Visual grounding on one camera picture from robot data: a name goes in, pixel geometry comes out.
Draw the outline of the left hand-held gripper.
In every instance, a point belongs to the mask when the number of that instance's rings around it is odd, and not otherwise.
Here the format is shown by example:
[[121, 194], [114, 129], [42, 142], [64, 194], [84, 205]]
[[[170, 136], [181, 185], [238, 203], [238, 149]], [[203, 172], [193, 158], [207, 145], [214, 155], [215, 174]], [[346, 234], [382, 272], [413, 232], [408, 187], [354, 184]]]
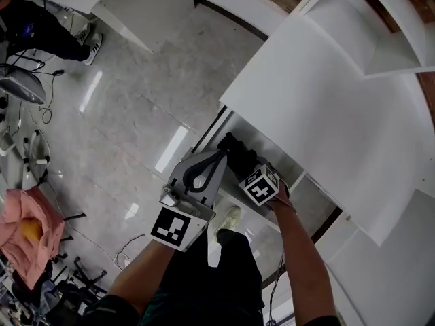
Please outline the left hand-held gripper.
[[161, 210], [149, 227], [152, 239], [186, 251], [215, 217], [214, 201], [227, 165], [223, 151], [189, 155], [161, 191]]

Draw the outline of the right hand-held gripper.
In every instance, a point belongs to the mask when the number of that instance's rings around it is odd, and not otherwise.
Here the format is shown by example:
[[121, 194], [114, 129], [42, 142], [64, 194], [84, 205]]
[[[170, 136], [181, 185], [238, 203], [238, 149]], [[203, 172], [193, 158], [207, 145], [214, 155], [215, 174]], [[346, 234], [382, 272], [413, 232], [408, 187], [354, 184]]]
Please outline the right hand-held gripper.
[[279, 177], [263, 164], [240, 182], [239, 187], [257, 206], [261, 206], [278, 194]]

